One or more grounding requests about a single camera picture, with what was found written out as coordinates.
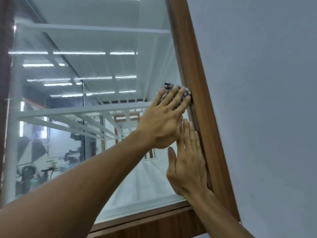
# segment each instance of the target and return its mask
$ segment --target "glass door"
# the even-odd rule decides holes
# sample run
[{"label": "glass door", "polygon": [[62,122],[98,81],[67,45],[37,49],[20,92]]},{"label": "glass door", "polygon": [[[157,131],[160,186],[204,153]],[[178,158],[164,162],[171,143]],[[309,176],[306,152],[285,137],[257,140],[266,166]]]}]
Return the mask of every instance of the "glass door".
[{"label": "glass door", "polygon": [[[17,4],[5,203],[120,142],[165,82],[182,85],[165,0]],[[96,223],[184,201],[167,167],[167,149],[149,151]]]}]

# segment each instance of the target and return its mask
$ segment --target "door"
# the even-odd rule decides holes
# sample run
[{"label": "door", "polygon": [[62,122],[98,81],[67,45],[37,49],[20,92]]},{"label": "door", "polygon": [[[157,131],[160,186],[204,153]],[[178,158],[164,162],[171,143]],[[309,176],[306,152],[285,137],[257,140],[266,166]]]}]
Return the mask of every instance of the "door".
[{"label": "door", "polygon": [[[120,142],[168,82],[192,89],[184,118],[204,127],[209,187],[238,218],[186,0],[17,5],[2,204]],[[160,220],[180,217],[186,221],[179,227],[197,223],[188,235],[203,232],[170,187],[167,166],[167,149],[151,150],[114,192],[90,236],[155,222],[161,230]]]}]

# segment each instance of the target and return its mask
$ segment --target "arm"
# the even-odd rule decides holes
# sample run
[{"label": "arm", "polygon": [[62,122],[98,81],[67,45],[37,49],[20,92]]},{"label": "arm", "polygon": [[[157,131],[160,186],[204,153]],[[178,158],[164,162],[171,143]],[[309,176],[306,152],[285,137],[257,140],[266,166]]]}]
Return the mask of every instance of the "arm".
[{"label": "arm", "polygon": [[210,237],[254,238],[207,187],[207,174],[198,133],[186,119],[177,142],[177,157],[169,147],[167,178],[174,191],[192,205]]},{"label": "arm", "polygon": [[0,234],[6,238],[84,238],[118,185],[152,148],[166,148],[179,135],[187,98],[162,89],[137,130],[105,152],[60,175],[0,209]]}]

